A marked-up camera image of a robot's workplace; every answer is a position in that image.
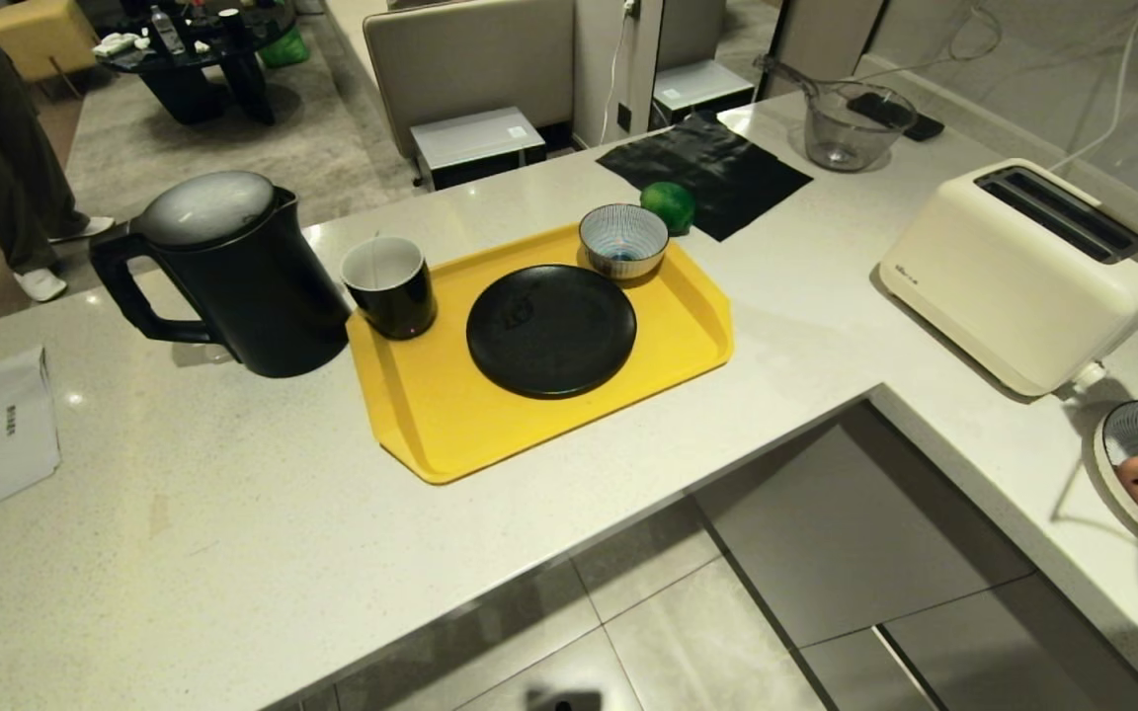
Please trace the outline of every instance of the trousers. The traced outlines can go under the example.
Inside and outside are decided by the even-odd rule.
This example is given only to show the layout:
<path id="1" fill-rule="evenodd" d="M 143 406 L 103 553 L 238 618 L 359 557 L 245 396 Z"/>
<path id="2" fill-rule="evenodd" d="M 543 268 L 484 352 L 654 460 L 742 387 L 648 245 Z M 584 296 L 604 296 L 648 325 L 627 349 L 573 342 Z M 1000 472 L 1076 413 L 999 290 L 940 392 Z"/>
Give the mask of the trousers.
<path id="1" fill-rule="evenodd" d="M 76 199 L 24 82 L 0 49 L 0 249 L 17 273 L 56 263 L 49 239 L 75 234 L 90 217 Z"/>

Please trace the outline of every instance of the water bottle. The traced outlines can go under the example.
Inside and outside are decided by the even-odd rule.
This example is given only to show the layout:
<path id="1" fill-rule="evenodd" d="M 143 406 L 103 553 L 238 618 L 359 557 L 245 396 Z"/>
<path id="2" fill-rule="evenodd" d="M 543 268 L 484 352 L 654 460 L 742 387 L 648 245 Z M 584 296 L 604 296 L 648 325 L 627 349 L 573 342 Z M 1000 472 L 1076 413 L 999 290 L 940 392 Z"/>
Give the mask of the water bottle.
<path id="1" fill-rule="evenodd" d="M 160 36 L 160 43 L 166 46 L 171 55 L 182 55 L 182 38 L 178 36 L 178 27 L 173 26 L 173 19 L 170 15 L 160 11 L 160 6 L 152 6 L 152 26 L 157 27 L 157 35 Z"/>

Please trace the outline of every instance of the coffee table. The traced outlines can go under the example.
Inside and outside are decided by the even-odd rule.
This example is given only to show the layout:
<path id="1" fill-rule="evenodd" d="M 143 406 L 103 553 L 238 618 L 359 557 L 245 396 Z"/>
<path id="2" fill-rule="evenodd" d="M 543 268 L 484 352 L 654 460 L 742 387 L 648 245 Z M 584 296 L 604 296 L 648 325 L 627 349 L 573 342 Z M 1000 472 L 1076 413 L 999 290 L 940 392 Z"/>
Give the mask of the coffee table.
<path id="1" fill-rule="evenodd" d="M 163 55 L 152 49 L 131 49 L 99 60 L 113 72 L 139 75 L 157 96 L 160 105 L 181 124 L 207 122 L 222 114 L 222 90 L 205 78 L 205 67 L 218 66 L 236 104 L 253 121 L 274 124 L 274 111 L 266 100 L 266 77 L 257 63 L 257 50 L 279 40 L 296 26 L 297 16 L 290 3 L 273 8 L 241 8 L 247 31 L 234 38 L 217 23 L 217 11 L 238 3 L 208 3 L 212 24 L 193 23 L 180 33 L 187 47 L 182 55 Z M 195 41 L 209 46 L 208 52 L 196 52 Z"/>

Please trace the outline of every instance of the table leg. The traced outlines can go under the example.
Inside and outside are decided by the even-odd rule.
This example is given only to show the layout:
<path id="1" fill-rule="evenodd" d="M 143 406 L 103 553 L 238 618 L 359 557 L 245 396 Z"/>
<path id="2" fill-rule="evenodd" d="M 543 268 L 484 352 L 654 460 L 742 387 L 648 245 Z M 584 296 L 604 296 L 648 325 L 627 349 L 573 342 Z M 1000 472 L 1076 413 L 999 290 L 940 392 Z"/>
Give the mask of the table leg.
<path id="1" fill-rule="evenodd" d="M 196 124 L 222 116 L 218 86 L 209 84 L 199 69 L 147 72 L 139 77 L 181 124 Z"/>
<path id="2" fill-rule="evenodd" d="M 236 104 L 244 108 L 244 113 L 253 121 L 274 125 L 274 111 L 266 100 L 266 76 L 262 75 L 262 67 L 257 65 L 257 55 L 224 59 L 221 67 L 222 75 L 226 76 L 226 85 L 231 86 L 231 94 L 234 96 Z"/>

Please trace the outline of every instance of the yellow ottoman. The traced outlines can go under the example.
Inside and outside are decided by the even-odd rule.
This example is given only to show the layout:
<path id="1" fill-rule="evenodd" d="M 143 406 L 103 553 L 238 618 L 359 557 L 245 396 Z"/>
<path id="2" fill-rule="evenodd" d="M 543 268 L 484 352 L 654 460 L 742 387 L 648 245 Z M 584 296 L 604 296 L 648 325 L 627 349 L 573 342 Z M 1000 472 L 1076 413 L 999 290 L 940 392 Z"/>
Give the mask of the yellow ottoman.
<path id="1" fill-rule="evenodd" d="M 25 81 L 94 67 L 96 44 L 99 36 L 73 0 L 25 0 L 0 10 L 0 47 Z"/>

